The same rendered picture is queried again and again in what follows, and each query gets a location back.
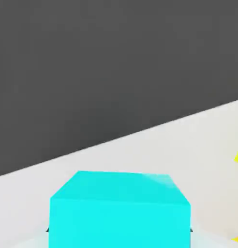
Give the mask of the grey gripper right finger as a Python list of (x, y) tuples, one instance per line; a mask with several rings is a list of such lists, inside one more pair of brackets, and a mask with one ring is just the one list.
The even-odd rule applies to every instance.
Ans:
[(225, 242), (214, 234), (191, 228), (191, 248), (225, 248)]

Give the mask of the small cyan cube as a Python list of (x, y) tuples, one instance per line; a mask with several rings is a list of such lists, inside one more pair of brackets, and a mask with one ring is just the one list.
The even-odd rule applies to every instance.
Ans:
[(191, 206), (168, 175), (79, 171), (51, 198), (49, 248), (190, 248)]

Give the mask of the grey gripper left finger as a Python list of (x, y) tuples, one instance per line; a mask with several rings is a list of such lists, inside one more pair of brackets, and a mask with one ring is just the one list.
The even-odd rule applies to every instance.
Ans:
[(28, 235), (18, 244), (16, 248), (49, 248), (49, 226), (44, 230), (38, 230), (33, 234)]

